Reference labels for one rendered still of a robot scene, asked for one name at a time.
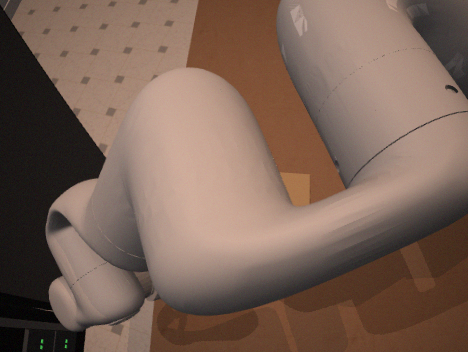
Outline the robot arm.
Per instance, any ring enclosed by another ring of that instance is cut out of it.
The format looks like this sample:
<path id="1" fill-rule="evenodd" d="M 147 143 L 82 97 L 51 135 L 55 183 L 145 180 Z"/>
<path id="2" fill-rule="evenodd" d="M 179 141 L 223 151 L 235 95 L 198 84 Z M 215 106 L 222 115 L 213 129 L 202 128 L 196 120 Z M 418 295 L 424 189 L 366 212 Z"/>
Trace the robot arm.
<path id="1" fill-rule="evenodd" d="M 133 100 L 99 178 L 49 209 L 66 329 L 129 320 L 152 283 L 186 314 L 259 307 L 468 214 L 468 0 L 281 0 L 276 31 L 346 190 L 293 205 L 235 87 L 167 71 Z"/>

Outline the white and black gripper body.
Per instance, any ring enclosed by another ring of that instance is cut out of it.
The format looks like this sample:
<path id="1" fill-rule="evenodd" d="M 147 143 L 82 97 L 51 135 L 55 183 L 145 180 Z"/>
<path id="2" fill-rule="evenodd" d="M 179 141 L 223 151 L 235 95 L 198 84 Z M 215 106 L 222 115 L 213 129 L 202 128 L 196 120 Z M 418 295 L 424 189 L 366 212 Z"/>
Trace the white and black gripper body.
<path id="1" fill-rule="evenodd" d="M 155 301 L 155 300 L 159 300 L 160 297 L 159 295 L 157 294 L 155 288 L 153 287 L 153 284 L 152 284 L 152 291 L 151 291 L 151 294 L 146 298 L 146 300 L 148 301 Z"/>

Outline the light tan flat mat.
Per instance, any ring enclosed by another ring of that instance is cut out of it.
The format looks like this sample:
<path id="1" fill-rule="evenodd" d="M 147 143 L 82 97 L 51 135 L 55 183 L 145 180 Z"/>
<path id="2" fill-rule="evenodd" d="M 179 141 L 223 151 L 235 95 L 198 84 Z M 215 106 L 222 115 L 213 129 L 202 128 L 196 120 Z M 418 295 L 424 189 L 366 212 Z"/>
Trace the light tan flat mat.
<path id="1" fill-rule="evenodd" d="M 280 174 L 293 205 L 308 205 L 310 203 L 310 174 L 283 172 Z"/>

